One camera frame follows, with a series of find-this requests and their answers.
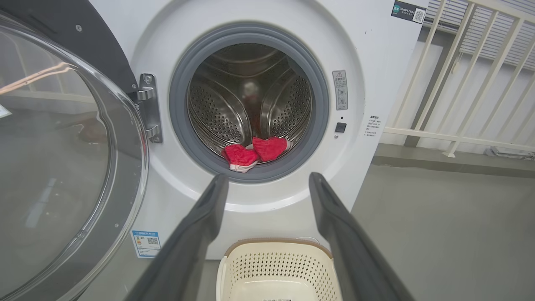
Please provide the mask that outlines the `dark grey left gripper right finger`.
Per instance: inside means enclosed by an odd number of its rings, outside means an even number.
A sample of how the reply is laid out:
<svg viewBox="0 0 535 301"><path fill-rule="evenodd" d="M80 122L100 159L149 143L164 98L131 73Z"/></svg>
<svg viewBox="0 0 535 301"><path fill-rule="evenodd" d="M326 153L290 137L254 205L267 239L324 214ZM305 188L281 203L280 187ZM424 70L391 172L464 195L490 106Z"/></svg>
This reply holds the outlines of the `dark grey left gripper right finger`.
<svg viewBox="0 0 535 301"><path fill-rule="evenodd" d="M415 301L321 173L309 176L315 221L332 251L343 301Z"/></svg>

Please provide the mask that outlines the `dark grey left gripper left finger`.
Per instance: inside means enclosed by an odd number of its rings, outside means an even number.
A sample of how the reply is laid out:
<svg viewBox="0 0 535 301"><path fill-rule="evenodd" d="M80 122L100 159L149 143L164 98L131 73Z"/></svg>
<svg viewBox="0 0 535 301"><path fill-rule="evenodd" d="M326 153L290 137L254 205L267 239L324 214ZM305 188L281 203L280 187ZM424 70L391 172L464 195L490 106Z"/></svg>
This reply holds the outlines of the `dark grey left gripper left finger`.
<svg viewBox="0 0 535 301"><path fill-rule="evenodd" d="M229 178L216 175L125 301L196 301L209 244L219 235Z"/></svg>

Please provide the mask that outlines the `red and white garment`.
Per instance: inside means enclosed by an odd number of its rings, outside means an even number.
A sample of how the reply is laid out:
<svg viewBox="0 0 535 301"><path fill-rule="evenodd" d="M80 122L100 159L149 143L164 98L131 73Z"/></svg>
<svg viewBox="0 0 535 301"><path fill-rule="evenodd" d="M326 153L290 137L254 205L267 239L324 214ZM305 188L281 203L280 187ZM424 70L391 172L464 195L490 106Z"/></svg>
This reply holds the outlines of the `red and white garment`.
<svg viewBox="0 0 535 301"><path fill-rule="evenodd" d="M260 163L276 160L292 147L293 143L285 138L260 139L253 137L250 145L228 145L222 149L221 155L228 162L231 171L246 173Z"/></svg>

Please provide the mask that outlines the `black round washer door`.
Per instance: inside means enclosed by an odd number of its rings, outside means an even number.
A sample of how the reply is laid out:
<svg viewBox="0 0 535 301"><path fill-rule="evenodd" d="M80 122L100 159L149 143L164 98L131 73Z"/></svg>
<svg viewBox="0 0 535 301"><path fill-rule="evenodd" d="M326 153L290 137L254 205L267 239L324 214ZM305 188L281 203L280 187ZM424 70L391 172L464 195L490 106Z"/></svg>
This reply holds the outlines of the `black round washer door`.
<svg viewBox="0 0 535 301"><path fill-rule="evenodd" d="M134 73L90 0L0 0L0 301L73 301L140 209Z"/></svg>

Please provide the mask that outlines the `cream perforated laundry basket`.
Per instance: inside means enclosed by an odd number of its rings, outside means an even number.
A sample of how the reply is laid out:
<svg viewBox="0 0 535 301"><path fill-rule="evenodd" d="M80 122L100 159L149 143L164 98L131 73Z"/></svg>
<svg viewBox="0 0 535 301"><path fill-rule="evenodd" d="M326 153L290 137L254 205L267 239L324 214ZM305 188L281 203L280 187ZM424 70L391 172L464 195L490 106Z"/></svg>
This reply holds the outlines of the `cream perforated laundry basket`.
<svg viewBox="0 0 535 301"><path fill-rule="evenodd" d="M343 301L332 253L304 239L255 238L220 261L216 301Z"/></svg>

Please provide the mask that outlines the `white front-load washing machine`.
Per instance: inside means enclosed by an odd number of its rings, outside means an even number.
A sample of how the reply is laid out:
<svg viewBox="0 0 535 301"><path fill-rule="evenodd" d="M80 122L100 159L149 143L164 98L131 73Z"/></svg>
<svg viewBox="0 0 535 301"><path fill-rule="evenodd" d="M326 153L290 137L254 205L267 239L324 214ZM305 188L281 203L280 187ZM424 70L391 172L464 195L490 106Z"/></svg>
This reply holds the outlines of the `white front-load washing machine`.
<svg viewBox="0 0 535 301"><path fill-rule="evenodd" d="M163 142L150 145L145 199L134 230L166 242L216 174L182 147L169 113L169 87L179 59L197 38L229 23L265 23L298 38L328 84L329 121L318 148L294 173L260 184L230 179L222 228L207 251L199 300L215 299L216 260L242 239L315 238L309 175L321 173L352 209L380 134L363 136L370 116L386 121L422 25L392 17L394 0L90 0L124 50L132 70L155 75ZM348 110L336 110L332 72L346 71ZM336 133L345 122L344 133Z"/></svg>

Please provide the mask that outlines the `grey rubber door gasket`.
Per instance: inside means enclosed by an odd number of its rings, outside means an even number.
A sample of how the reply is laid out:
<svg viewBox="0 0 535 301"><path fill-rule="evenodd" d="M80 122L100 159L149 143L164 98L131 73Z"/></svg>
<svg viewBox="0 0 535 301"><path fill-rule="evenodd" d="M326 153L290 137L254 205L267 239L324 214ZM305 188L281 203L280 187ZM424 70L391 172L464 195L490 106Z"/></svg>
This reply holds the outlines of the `grey rubber door gasket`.
<svg viewBox="0 0 535 301"><path fill-rule="evenodd" d="M212 152L195 133L189 119L189 82L199 65L211 54L239 43L259 43L287 54L308 77L313 90L313 108L305 135L295 147L274 161L260 163L252 171L229 169L222 155ZM328 126L328 82L313 53L298 38L265 23L229 23L202 34L179 59L169 87L169 113L176 137L188 156L212 174L228 175L237 183L260 184L282 179L304 165L318 148Z"/></svg>

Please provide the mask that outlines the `steel perforated washer drum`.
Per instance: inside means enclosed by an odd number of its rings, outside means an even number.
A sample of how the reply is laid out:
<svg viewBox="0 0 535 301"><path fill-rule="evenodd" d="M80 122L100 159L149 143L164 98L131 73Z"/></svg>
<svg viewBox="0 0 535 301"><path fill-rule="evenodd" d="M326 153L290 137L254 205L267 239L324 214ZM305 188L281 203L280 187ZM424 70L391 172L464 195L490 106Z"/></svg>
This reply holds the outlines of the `steel perforated washer drum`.
<svg viewBox="0 0 535 301"><path fill-rule="evenodd" d="M226 46L209 55L189 82L187 107L197 137L221 155L254 138L302 141L313 108L308 77L284 52L259 43Z"/></svg>

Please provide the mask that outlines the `metal door hinge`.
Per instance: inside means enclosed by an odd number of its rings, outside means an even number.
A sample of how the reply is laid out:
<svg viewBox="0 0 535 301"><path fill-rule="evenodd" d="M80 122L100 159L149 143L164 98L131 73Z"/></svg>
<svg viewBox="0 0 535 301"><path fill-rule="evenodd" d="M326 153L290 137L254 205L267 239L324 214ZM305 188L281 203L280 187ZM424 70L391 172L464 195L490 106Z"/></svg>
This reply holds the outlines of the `metal door hinge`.
<svg viewBox="0 0 535 301"><path fill-rule="evenodd" d="M140 75L135 105L142 118L145 133L149 141L152 143L162 143L162 123L155 75Z"/></svg>

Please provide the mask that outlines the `blue energy label sticker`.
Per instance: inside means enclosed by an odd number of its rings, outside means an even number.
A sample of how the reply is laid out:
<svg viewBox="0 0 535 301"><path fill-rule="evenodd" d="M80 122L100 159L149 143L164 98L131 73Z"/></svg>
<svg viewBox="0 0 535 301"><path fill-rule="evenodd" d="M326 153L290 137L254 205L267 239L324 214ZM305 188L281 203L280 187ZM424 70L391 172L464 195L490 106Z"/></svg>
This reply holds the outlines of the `blue energy label sticker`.
<svg viewBox="0 0 535 301"><path fill-rule="evenodd" d="M159 233L156 231L131 231L132 243L138 258L155 258L161 250Z"/></svg>

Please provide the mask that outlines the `small printed text sticker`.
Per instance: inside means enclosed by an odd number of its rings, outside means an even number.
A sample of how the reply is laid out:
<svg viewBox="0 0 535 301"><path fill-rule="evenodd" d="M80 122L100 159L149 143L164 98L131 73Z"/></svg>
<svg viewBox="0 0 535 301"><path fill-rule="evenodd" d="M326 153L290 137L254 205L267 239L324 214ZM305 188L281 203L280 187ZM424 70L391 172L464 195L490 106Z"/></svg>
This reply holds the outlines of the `small printed text sticker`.
<svg viewBox="0 0 535 301"><path fill-rule="evenodd" d="M370 116L364 129L363 136L366 137L376 137L378 133L380 134L382 125L382 120L378 116Z"/></svg>

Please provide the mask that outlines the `white metal railing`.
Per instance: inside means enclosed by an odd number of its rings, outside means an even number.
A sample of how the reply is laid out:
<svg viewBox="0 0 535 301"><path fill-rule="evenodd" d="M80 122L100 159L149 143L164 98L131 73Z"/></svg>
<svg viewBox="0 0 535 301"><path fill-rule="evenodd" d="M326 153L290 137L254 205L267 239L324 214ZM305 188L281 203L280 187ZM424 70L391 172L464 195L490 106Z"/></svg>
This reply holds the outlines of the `white metal railing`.
<svg viewBox="0 0 535 301"><path fill-rule="evenodd" d="M442 0L432 25L422 23L407 76L384 128L384 143L535 160L535 71L524 69L535 37L516 66L504 62L523 23L535 16L497 0L466 0L457 33L439 31ZM473 54L461 43L476 7L492 15ZM495 59L480 57L499 12L513 23Z"/></svg>

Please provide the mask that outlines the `grey warning label sticker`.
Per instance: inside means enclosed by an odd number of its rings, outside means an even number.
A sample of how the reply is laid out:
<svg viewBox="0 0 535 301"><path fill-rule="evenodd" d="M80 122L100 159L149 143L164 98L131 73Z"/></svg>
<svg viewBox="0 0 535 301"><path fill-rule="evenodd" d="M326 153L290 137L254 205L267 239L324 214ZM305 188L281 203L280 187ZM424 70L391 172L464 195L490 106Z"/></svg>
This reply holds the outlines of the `grey warning label sticker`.
<svg viewBox="0 0 535 301"><path fill-rule="evenodd" d="M348 110L349 101L346 71L333 71L332 76L336 93L336 110Z"/></svg>

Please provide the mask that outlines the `black QR code sticker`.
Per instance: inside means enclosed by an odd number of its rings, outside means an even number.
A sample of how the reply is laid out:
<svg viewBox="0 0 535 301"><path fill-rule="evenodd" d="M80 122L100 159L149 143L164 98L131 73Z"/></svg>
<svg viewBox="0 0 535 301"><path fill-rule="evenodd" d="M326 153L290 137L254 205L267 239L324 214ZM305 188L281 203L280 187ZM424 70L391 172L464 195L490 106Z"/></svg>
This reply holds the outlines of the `black QR code sticker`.
<svg viewBox="0 0 535 301"><path fill-rule="evenodd" d="M391 16L422 25L425 20L427 8L407 2L394 0Z"/></svg>

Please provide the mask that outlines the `grey window blind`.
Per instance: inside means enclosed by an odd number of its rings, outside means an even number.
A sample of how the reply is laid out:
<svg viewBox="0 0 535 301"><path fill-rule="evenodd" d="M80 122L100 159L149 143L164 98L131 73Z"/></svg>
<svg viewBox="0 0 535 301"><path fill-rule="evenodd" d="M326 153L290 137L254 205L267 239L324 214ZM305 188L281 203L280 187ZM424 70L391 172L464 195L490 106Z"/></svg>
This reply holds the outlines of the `grey window blind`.
<svg viewBox="0 0 535 301"><path fill-rule="evenodd" d="M428 11L426 13L425 25L432 25L434 22L436 12L439 9L439 5L442 0L429 0ZM507 6L516 8L529 15L535 16L535 0L497 0ZM457 33L466 9L468 2L466 0L446 0L443 8L443 13L440 16L438 30L450 31ZM466 29L466 34L461 43L461 53L473 54L476 46L478 46L483 31L486 28L489 19L492 15L492 11L488 8L476 7L474 15ZM507 33L510 31L513 23L513 19L510 16L505 15L502 12L497 14L497 18L494 21L490 30L489 36L485 41L480 57L486 59L495 59L499 52ZM516 66L520 63L525 52L527 51L531 40L535 37L535 23L525 22L523 23L520 31L518 32L510 51L504 60L505 63ZM527 60L523 65L524 69L535 71L535 46L530 51Z"/></svg>

